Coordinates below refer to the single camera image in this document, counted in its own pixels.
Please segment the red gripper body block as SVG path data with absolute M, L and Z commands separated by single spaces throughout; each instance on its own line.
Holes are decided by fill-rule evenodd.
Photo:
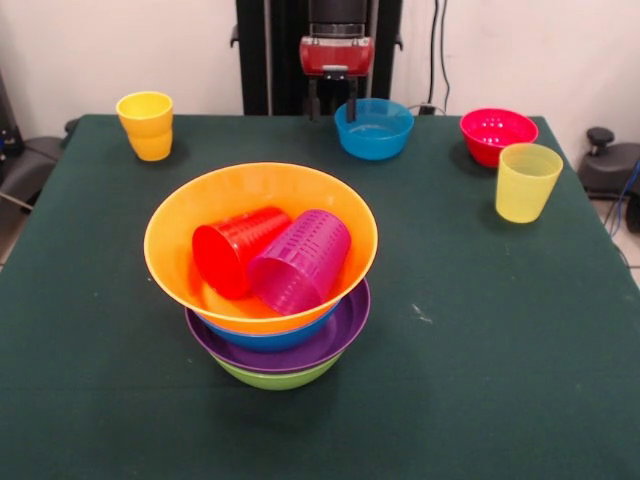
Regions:
M 338 78 L 363 77 L 370 72 L 374 58 L 371 37 L 322 38 L 304 36 L 299 45 L 303 72 L 307 76 L 325 76 L 336 72 Z

